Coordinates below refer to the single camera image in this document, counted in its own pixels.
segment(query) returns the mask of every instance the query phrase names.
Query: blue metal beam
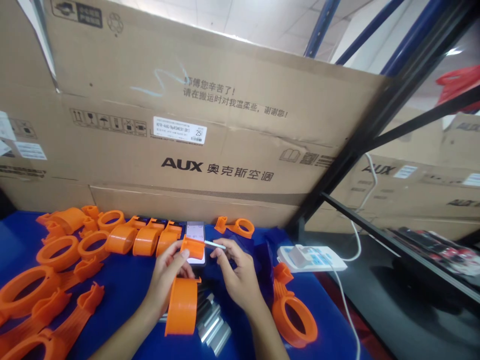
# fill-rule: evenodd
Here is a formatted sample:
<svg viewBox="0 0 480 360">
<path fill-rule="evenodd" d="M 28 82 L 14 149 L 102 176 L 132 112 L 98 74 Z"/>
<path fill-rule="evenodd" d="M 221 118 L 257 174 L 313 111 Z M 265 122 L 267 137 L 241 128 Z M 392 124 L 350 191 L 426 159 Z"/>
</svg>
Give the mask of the blue metal beam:
<svg viewBox="0 0 480 360">
<path fill-rule="evenodd" d="M 357 52 L 358 49 L 372 36 L 372 34 L 388 19 L 388 17 L 403 3 L 404 0 L 390 0 L 388 4 L 375 16 L 361 34 L 351 43 L 348 49 L 336 61 L 337 65 L 345 63 Z"/>
<path fill-rule="evenodd" d="M 380 73 L 381 75 L 388 77 L 398 75 L 448 5 L 448 0 L 430 0 L 428 2 L 400 45 L 398 45 L 393 55 L 383 67 Z"/>
<path fill-rule="evenodd" d="M 306 58 L 314 59 L 317 56 L 319 51 L 320 44 L 324 40 L 325 34 L 334 18 L 335 11 L 339 6 L 340 0 L 326 0 L 323 8 L 321 9 L 320 16 L 316 21 L 315 28 L 310 36 L 308 45 L 306 46 L 305 53 L 303 54 Z"/>
</svg>

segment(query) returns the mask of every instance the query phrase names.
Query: finger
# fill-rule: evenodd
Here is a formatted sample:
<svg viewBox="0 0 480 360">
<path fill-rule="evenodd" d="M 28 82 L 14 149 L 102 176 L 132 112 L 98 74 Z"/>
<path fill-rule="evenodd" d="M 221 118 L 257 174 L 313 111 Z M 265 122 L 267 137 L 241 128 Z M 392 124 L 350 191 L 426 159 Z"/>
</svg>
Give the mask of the finger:
<svg viewBox="0 0 480 360">
<path fill-rule="evenodd" d="M 180 249 L 182 247 L 182 240 L 177 240 L 175 241 L 174 243 L 172 243 L 164 252 L 162 255 L 160 255 L 160 257 L 164 257 L 165 259 L 168 258 L 168 257 L 172 257 L 173 255 L 175 255 L 175 253 L 177 252 L 178 249 Z"/>
<path fill-rule="evenodd" d="M 180 269 L 182 268 L 183 264 L 187 262 L 188 257 L 190 256 L 190 251 L 188 249 L 183 250 L 181 253 L 176 254 L 173 257 L 173 261 L 171 264 L 166 268 L 163 276 L 165 276 L 165 280 L 168 283 L 172 283 L 179 273 Z"/>
<path fill-rule="evenodd" d="M 220 238 L 213 241 L 216 244 L 226 247 L 226 252 L 235 261 L 238 266 L 242 265 L 242 256 L 245 254 L 240 246 L 233 240 Z"/>
<path fill-rule="evenodd" d="M 181 268 L 185 271 L 185 278 L 195 279 L 194 271 L 192 270 L 192 266 L 186 261 Z"/>
<path fill-rule="evenodd" d="M 214 251 L 215 256 L 217 257 L 217 264 L 220 265 L 221 272 L 223 274 L 223 279 L 225 280 L 225 283 L 229 283 L 233 281 L 234 279 L 237 278 L 235 275 L 234 271 L 232 270 L 232 266 L 229 263 L 229 260 L 227 259 L 227 255 L 222 251 L 222 249 L 218 248 L 215 249 Z"/>
<path fill-rule="evenodd" d="M 153 277 L 158 277 L 164 268 L 171 262 L 170 258 L 182 247 L 182 241 L 178 240 L 172 243 L 159 257 L 156 258 L 155 269 L 153 270 Z"/>
</svg>

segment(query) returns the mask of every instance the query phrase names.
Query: black object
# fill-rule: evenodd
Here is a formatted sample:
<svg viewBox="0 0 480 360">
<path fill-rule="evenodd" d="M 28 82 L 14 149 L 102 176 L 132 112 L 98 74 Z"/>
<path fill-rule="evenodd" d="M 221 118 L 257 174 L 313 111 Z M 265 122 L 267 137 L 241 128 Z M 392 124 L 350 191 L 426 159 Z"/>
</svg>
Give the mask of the black object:
<svg viewBox="0 0 480 360">
<path fill-rule="evenodd" d="M 15 208 L 7 195 L 5 195 L 4 191 L 0 189 L 0 220 L 6 218 L 16 211 L 17 208 Z"/>
<path fill-rule="evenodd" d="M 330 194 L 368 150 L 403 136 L 446 114 L 454 114 L 466 105 L 480 100 L 477 87 L 410 120 L 402 127 L 399 126 L 397 129 L 379 136 L 407 100 L 444 59 L 446 53 L 455 47 L 458 40 L 479 18 L 479 14 L 480 2 L 478 1 L 452 1 L 446 6 L 444 13 L 411 59 L 405 64 L 399 75 L 385 86 L 370 110 L 366 112 L 355 133 L 285 227 L 293 241 L 303 243 L 305 241 L 305 223 L 323 202 L 327 201 L 380 242 L 393 248 L 405 261 L 410 262 L 410 268 L 415 269 L 417 274 L 422 274 L 429 278 L 429 281 L 436 282 L 438 288 L 446 294 L 455 294 L 466 307 L 476 310 L 480 309 L 478 292 L 441 270 L 398 239 L 385 234 L 332 198 Z"/>
</svg>

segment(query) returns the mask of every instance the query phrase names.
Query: hand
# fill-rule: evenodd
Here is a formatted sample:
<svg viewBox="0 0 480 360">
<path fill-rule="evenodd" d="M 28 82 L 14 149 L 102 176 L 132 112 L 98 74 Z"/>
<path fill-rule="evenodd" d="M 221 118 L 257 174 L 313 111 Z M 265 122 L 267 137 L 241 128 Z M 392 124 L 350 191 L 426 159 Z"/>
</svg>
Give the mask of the hand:
<svg viewBox="0 0 480 360">
<path fill-rule="evenodd" d="M 233 240 L 221 238 L 215 240 L 214 243 L 226 247 L 225 251 L 220 248 L 215 249 L 210 257 L 217 258 L 217 264 L 220 265 L 225 280 L 226 290 L 233 301 L 247 314 L 255 312 L 259 306 L 265 306 L 252 257 L 243 252 Z M 237 266 L 235 270 L 230 266 L 229 259 L 235 261 Z"/>
<path fill-rule="evenodd" d="M 180 274 L 183 278 L 195 278 L 192 267 L 187 262 L 190 251 L 186 249 L 182 253 L 176 253 L 181 246 L 181 240 L 175 241 L 156 258 L 150 287 L 142 302 L 142 306 L 148 308 L 159 319 L 167 311 L 170 290 L 177 275 Z"/>
</svg>

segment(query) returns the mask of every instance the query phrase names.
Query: cardboard box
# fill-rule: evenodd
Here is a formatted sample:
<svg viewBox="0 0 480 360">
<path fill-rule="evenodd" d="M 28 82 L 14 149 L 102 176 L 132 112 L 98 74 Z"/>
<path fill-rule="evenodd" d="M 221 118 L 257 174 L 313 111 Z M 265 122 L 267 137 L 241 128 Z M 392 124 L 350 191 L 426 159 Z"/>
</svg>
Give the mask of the cardboard box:
<svg viewBox="0 0 480 360">
<path fill-rule="evenodd" d="M 479 116 L 458 113 L 444 132 L 440 150 L 440 164 L 453 168 L 478 170 L 480 169 L 479 154 Z"/>
<path fill-rule="evenodd" d="M 384 132 L 421 113 L 403 108 Z M 372 150 L 370 155 L 378 185 L 364 209 L 379 217 L 480 217 L 479 171 L 439 165 L 444 154 L 443 136 L 442 123 L 438 120 Z M 363 156 L 332 196 L 357 209 L 373 184 L 369 163 Z"/>
<path fill-rule="evenodd" d="M 44 5 L 61 91 L 157 116 L 341 147 L 387 82 L 110 1 Z"/>
<path fill-rule="evenodd" d="M 55 89 L 37 35 L 17 1 L 0 1 L 0 38 L 0 83 Z"/>
<path fill-rule="evenodd" d="M 63 179 L 19 181 L 0 175 L 0 187 L 12 204 L 23 211 L 51 213 L 95 204 L 87 185 Z"/>
<path fill-rule="evenodd" d="M 369 222 L 372 222 L 376 217 L 375 214 L 368 211 L 361 211 L 359 214 Z M 359 233 L 362 231 L 360 226 L 355 225 L 355 227 Z M 325 204 L 306 222 L 305 231 L 335 234 L 354 233 L 350 219 L 343 216 L 340 212 L 330 209 Z"/>
<path fill-rule="evenodd" d="M 282 226 L 385 83 L 108 1 L 44 3 L 61 93 L 0 82 L 0 110 L 29 124 L 0 157 L 23 210 L 61 183 L 59 209 L 75 188 L 127 216 Z"/>
</svg>

